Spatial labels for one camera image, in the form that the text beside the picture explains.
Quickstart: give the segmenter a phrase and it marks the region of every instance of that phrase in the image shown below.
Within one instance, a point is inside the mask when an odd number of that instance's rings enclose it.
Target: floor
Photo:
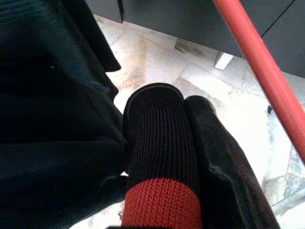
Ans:
[[[217,50],[131,23],[96,19],[122,66],[108,73],[119,88],[114,103],[121,112],[129,96],[148,83],[173,84],[185,97],[202,95],[244,150],[272,207],[305,189],[305,167],[274,111],[267,112],[269,102],[245,60],[234,57],[225,70],[217,70]],[[305,79],[284,76],[305,108]],[[120,225],[122,208],[123,203],[113,205],[72,228]],[[282,228],[305,228],[301,212],[305,203],[276,217]]]

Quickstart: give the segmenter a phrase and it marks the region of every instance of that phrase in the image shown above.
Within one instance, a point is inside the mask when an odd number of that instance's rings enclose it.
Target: red handle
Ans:
[[[305,113],[239,0],[213,0],[305,164]]]

